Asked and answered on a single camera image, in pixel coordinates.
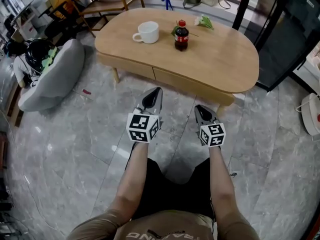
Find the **table leg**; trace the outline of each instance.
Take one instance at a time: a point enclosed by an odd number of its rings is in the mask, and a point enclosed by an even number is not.
[[[218,109],[216,110],[216,115],[221,117],[224,114],[225,106],[219,105]]]
[[[117,69],[115,67],[112,67],[111,70],[112,70],[112,73],[113,73],[114,80],[118,84],[120,82],[118,71],[117,71]]]

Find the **bottle cap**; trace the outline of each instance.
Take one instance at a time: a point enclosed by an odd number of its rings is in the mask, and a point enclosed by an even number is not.
[[[186,22],[184,20],[179,20],[178,25],[179,27],[183,28],[186,26]]]

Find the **black helmet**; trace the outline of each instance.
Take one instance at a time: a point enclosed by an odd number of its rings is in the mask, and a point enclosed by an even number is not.
[[[26,49],[25,60],[30,67],[41,73],[43,70],[42,61],[48,57],[48,52],[54,47],[53,43],[48,40],[35,39]]]

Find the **gray tile floor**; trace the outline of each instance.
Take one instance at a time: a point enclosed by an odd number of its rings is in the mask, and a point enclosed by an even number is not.
[[[16,149],[10,146],[12,216],[37,240],[62,239],[111,203],[132,146],[127,116],[144,90],[163,88],[164,123],[149,148],[162,172],[185,183],[209,157],[193,110],[217,104],[124,71],[115,84],[96,61],[93,38],[83,34],[81,41],[86,59],[74,90],[54,109],[25,113],[14,129]],[[311,142],[294,110],[305,95],[290,78],[268,94],[254,87],[236,95],[220,119],[227,131],[223,158],[237,173],[237,204],[264,240],[299,240],[320,199],[320,144]]]

